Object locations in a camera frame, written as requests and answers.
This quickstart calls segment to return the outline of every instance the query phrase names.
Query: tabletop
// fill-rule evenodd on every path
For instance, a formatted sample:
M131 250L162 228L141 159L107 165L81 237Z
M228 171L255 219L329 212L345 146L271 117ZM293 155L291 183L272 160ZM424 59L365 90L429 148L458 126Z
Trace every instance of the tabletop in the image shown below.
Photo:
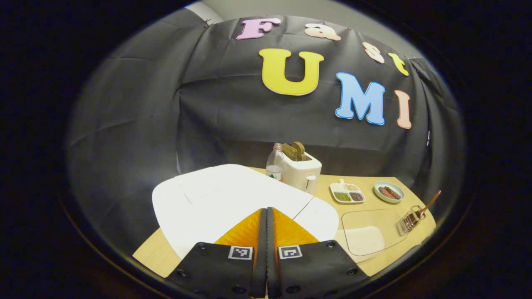
M250 167L251 169L264 173L265 169ZM329 189L331 183L340 182L343 179L345 183L355 184L364 193L366 201L363 203L342 204L334 200ZM373 186L378 181L387 181L398 186L405 192L404 199L399 203L388 203L380 198L373 191ZM315 197L327 202L338 212L340 218L338 231L334 237L348 255L357 263L357 265L368 275L372 276L385 267L399 259L412 247L421 244L436 228L436 222L430 211L426 211L426 217L409 232L404 239L397 244L386 248L378 253L366 256L356 256L347 248L346 235L342 216L350 212L371 211L379 213L386 211L400 218L414 205L425 207L422 201L410 191L402 182L395 177L350 177L350 176L332 176L320 175L316 187ZM133 254L133 257L144 266L157 273L162 277L167 277L179 264L181 258L172 249L161 228L156 230Z

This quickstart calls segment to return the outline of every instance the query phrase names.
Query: white toaster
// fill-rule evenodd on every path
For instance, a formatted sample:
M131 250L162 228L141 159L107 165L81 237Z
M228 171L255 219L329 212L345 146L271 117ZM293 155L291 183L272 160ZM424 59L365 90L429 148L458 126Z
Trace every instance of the white toaster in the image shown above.
M321 172L321 162L305 152L306 161L293 161L283 153L282 182L314 195Z

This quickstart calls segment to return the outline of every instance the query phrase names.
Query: plastic water bottle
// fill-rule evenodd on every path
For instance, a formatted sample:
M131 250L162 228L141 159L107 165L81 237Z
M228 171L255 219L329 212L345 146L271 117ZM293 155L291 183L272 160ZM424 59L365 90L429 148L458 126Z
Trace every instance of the plastic water bottle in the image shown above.
M282 153L282 144L275 143L273 145L273 152L271 152L270 156L268 157L268 161L266 162L266 175L270 178L281 181L283 159L284 155Z

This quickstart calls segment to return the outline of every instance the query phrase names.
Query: brown sausage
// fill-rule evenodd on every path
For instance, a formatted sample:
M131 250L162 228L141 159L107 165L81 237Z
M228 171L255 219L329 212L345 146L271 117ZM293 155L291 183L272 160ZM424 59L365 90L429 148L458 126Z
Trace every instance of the brown sausage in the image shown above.
M393 191L392 189L390 189L390 187L384 187L393 197L395 197L396 199L400 200L401 197L399 196L399 194L395 193L395 191Z
M388 190L386 190L385 188L379 187L379 191L380 191L384 196L386 196L386 197L388 197L388 198L390 198L390 199L392 199L392 200L395 199L395 197L393 197L393 196L388 192Z

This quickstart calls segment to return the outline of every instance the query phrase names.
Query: foam letter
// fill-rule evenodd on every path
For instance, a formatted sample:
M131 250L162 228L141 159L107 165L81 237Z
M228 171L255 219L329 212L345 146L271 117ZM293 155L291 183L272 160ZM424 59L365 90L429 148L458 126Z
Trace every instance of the foam letter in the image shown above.
M336 73L336 78L342 82L342 100L340 108L336 109L336 116L339 118L351 119L355 116L351 110L351 102L353 102L356 110L356 116L363 119L364 115L371 106L371 110L366 117L369 123L378 125L384 124L383 117L383 96L384 86L377 82L369 83L366 92L362 91L360 83L355 76L348 73Z
M394 53L388 53L388 55L394 59L395 67L399 70L399 72L403 73L405 76L408 76L408 72L403 67L404 62L399 58L399 56Z
M262 82L273 92L282 95L302 96L313 92L318 86L320 61L323 56L312 52L300 52L305 59L305 78L301 82L286 80L285 63L291 52L285 49L262 49Z
M341 40L333 28L321 24L306 24L305 33L314 37L326 37L330 40Z
M236 37L236 39L248 39L248 38L259 38L263 37L264 33L259 32L259 29L262 29L264 32L268 32L273 28L272 23L279 24L281 20L278 18L272 19L253 19L242 21L244 24L244 30L242 34Z
M362 46L364 46L364 48L366 48L366 53L373 60L375 60L375 61L377 61L379 63L384 63L384 57L380 54L380 51L379 51L379 49L377 49L377 47L373 46L370 43L366 43L366 42L363 42Z
M410 96L400 90L396 90L395 95L399 98L399 119L397 120L397 125L401 128L410 129L412 128L412 123L410 122L410 111L408 108Z

